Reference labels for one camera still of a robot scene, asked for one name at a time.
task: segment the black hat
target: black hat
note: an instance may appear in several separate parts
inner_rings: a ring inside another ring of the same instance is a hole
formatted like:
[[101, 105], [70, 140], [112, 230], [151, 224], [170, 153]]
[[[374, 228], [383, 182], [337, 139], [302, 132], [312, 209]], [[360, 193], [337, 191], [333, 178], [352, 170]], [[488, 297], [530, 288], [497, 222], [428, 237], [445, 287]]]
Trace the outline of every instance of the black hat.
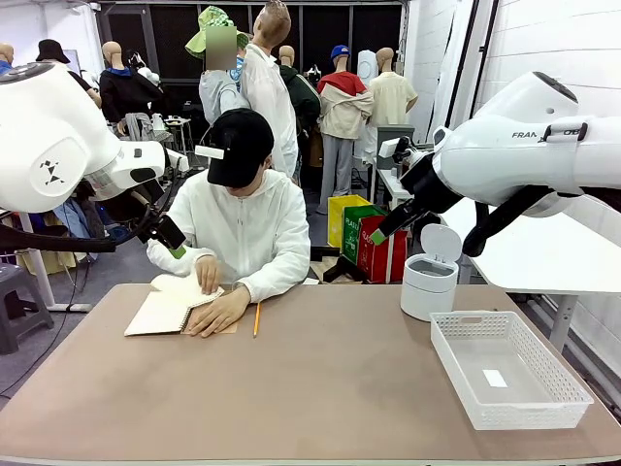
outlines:
[[226, 187], [246, 187], [272, 153], [274, 135], [267, 120], [253, 110], [229, 110], [210, 129], [210, 146], [224, 150], [224, 156], [212, 158], [207, 180]]
[[39, 43], [39, 56], [37, 61], [57, 60], [60, 63], [69, 63], [71, 60], [65, 56], [62, 47], [52, 39], [44, 39]]

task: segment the open notebook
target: open notebook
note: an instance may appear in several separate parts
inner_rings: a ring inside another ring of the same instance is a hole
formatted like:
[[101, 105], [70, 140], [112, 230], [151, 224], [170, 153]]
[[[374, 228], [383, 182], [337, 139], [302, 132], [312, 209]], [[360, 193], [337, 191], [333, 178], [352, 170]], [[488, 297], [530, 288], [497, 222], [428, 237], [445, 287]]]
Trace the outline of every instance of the open notebook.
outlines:
[[157, 289], [148, 294], [138, 310], [125, 336], [149, 335], [158, 333], [181, 333], [190, 321], [192, 310], [211, 303], [224, 290], [203, 294], [196, 276], [181, 278], [160, 275], [153, 279], [151, 286]]

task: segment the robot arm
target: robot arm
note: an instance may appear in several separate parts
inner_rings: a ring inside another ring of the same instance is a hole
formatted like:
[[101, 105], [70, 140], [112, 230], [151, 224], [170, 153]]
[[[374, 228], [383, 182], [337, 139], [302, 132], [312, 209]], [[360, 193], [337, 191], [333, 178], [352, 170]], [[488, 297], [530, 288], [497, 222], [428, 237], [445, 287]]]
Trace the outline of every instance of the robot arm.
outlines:
[[[437, 129], [435, 152], [400, 178], [414, 198], [384, 220], [374, 241], [429, 212], [441, 214], [462, 197], [477, 202], [476, 227], [464, 242], [471, 256], [518, 216], [554, 215], [574, 196], [593, 195], [621, 212], [621, 117], [576, 113], [568, 89], [530, 73], [454, 131]], [[489, 214], [488, 205], [498, 209]]]
[[152, 207], [163, 194], [156, 179], [166, 164], [158, 143], [119, 141], [74, 80], [49, 63], [31, 63], [1, 76], [0, 102], [0, 207], [46, 212], [85, 179], [115, 220], [138, 221], [119, 242], [52, 238], [5, 226], [0, 249], [112, 251], [134, 236], [180, 247], [183, 235]]

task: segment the hand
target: hand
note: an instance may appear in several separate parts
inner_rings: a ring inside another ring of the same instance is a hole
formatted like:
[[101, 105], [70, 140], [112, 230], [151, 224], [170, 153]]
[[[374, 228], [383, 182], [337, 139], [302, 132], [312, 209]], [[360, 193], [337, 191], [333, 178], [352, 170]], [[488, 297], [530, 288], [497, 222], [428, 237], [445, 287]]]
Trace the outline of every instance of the hand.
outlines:
[[212, 255], [204, 255], [196, 261], [196, 278], [205, 294], [217, 291], [222, 281], [220, 261]]
[[250, 292], [245, 286], [220, 296], [201, 311], [196, 323], [189, 329], [190, 335], [194, 337], [200, 333], [201, 337], [207, 338], [212, 333], [221, 332], [242, 318], [248, 304], [250, 304]]

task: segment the yellow box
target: yellow box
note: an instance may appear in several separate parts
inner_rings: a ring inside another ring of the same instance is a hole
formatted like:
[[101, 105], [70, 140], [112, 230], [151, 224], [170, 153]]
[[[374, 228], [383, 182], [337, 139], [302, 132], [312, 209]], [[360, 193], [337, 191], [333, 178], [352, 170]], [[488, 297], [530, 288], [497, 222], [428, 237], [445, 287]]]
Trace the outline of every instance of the yellow box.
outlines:
[[345, 207], [369, 206], [371, 203], [357, 194], [328, 199], [328, 245], [340, 248], [343, 236], [343, 209]]

